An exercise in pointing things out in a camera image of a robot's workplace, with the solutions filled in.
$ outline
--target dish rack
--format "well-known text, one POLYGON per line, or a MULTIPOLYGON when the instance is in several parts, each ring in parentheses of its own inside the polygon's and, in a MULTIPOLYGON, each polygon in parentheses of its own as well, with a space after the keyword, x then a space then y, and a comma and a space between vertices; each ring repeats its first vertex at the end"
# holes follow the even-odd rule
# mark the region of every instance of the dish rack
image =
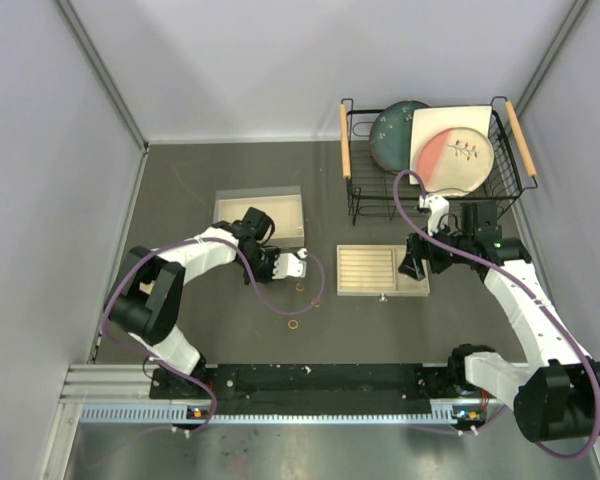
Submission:
MULTIPOLYGON (((525 190, 538 188, 536 169, 513 105, 506 97, 494 97, 491 101, 492 107, 497 100, 505 101, 511 130, 528 178, 523 185, 504 125, 494 108, 489 125, 489 140, 494 151, 493 168, 484 183, 470 194, 464 197, 448 197, 452 213, 460 212, 462 202, 495 201, 499 218, 513 206, 525 190)), ((345 98, 340 103, 342 174, 346 182, 347 206, 353 225, 359 216, 387 217, 393 220, 397 212, 392 193, 395 175, 383 170, 372 158, 369 150, 371 126, 383 111, 356 110, 352 98, 345 98)), ((400 203, 416 216, 422 215, 415 209, 419 193, 419 186, 409 185, 406 179, 400 185, 400 203)))

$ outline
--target gray wall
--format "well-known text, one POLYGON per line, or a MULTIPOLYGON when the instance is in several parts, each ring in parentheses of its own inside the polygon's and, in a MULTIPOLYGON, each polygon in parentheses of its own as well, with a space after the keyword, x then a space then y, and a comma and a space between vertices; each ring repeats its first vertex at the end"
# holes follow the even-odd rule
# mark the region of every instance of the gray wall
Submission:
POLYGON ((53 3, 0 1, 0 479, 84 361, 139 154, 53 3))
POLYGON ((600 1, 529 106, 540 188, 524 208, 558 311, 600 359, 600 1))
POLYGON ((74 0, 151 141, 338 135, 338 102, 517 99, 572 0, 74 0))

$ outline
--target plate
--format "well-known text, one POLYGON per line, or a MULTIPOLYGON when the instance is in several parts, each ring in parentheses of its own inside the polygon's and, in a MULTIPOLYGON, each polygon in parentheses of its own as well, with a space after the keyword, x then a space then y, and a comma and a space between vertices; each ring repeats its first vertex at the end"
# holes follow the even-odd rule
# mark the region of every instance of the plate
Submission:
POLYGON ((493 168, 493 146, 473 128, 437 133, 417 155, 416 172, 427 192, 463 197, 478 188, 493 168))
POLYGON ((369 148, 380 167, 398 173, 409 167, 413 114, 428 105, 416 100, 394 103, 384 110, 371 127, 369 148))
MULTIPOLYGON (((416 154, 436 133, 448 128, 467 127, 479 131, 485 137, 489 136, 491 123, 491 105, 459 106, 459 107, 432 107, 418 110, 413 115, 413 128, 411 129, 410 168, 416 169, 416 154)), ((413 177, 409 183, 416 184, 413 177)))

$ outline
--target green plate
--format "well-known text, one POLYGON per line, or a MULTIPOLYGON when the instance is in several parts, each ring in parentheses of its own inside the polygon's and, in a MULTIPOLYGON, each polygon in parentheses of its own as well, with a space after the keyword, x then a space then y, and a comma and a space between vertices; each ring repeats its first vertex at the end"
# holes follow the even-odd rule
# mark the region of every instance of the green plate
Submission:
POLYGON ((371 127, 371 156, 383 169, 398 173, 409 168, 413 112, 429 105, 417 100, 394 103, 378 115, 371 127))

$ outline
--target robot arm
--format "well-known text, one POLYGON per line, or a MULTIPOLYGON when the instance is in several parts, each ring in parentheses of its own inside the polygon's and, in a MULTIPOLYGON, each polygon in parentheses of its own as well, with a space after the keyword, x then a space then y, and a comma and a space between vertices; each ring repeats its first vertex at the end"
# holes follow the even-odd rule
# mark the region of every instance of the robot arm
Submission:
MULTIPOLYGON (((462 229, 453 233, 445 221, 449 206, 444 198, 427 195, 421 199, 420 207, 431 213, 427 226, 431 236, 495 263, 522 280, 535 294, 535 299, 531 299, 499 271, 453 255, 415 233, 407 237, 407 254, 398 269, 400 273, 422 280, 426 275, 422 260, 429 261, 433 273, 441 273, 454 263, 468 264, 502 306, 527 358, 527 366, 520 367, 491 348, 463 345, 449 359, 455 384, 482 388, 502 401, 513 410, 521 432, 530 441, 589 435, 594 409, 589 379, 578 356, 538 308, 548 308, 561 322, 540 286, 522 242, 502 238, 496 204, 464 204, 462 229)), ((600 383, 600 362, 582 350, 600 383)))
MULTIPOLYGON (((268 283, 288 276, 302 278, 306 272, 305 250, 297 255, 281 253, 266 246, 264 236, 274 231, 273 220, 250 208, 244 218, 231 224, 219 222, 197 235, 197 243, 165 252, 151 259, 125 286, 115 301, 110 319, 134 339, 176 370, 201 376, 204 357, 176 325, 185 284, 219 265, 236 262, 244 269, 245 284, 250 282, 243 260, 230 246, 205 238, 220 238, 234 245, 246 257, 258 283, 268 283)), ((112 291, 150 251, 135 247, 123 259, 112 291)))

